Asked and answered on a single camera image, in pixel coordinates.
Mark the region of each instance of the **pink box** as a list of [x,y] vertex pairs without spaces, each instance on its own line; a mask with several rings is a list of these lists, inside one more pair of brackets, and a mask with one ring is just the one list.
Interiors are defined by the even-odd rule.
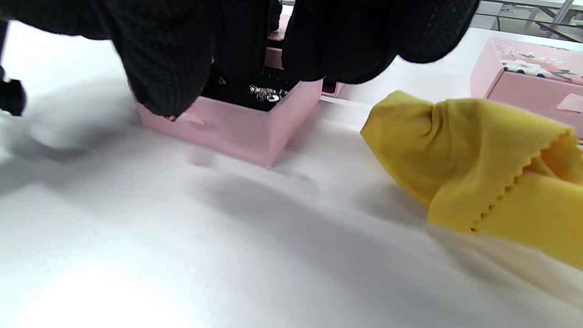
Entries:
[[137,106],[145,127],[272,166],[314,109],[321,89],[322,80],[299,82],[270,111],[201,96],[175,122]]
[[[279,30],[269,36],[269,43],[265,52],[265,66],[267,67],[283,69],[281,43],[285,38],[287,23],[289,20],[290,15],[282,14],[279,18]],[[344,85],[344,83],[337,83],[324,79],[322,84],[322,95],[338,97],[340,91],[344,88]]]
[[572,125],[583,138],[583,52],[490,39],[470,78],[473,97]]

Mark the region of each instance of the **box lid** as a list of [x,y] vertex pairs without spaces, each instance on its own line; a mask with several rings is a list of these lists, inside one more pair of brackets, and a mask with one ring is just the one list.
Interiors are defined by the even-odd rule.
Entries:
[[583,85],[583,51],[491,39],[504,71]]

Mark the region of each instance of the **white surface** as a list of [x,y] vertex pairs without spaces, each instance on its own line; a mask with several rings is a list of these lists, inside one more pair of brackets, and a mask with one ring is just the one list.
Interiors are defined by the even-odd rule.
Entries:
[[[397,60],[347,95],[467,96],[491,36],[571,46],[472,29],[442,61]],[[14,24],[5,68],[31,102],[0,128],[26,155],[0,154],[0,327],[583,323],[579,271],[426,225],[358,135],[366,110],[321,102],[266,170],[139,128],[107,42]],[[79,152],[26,137],[51,126]]]

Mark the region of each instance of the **silver jewelry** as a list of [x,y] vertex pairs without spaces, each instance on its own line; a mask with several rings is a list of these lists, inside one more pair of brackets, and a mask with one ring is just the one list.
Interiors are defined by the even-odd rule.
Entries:
[[273,90],[271,88],[260,88],[256,85],[249,85],[249,91],[257,97],[260,102],[269,101],[270,103],[276,103],[283,99],[287,95],[287,91]]

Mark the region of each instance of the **yellow cloth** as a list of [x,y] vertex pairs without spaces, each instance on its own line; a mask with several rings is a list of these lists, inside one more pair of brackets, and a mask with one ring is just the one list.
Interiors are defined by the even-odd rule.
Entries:
[[583,154],[570,127],[487,100],[432,104],[395,92],[361,134],[429,222],[583,269]]

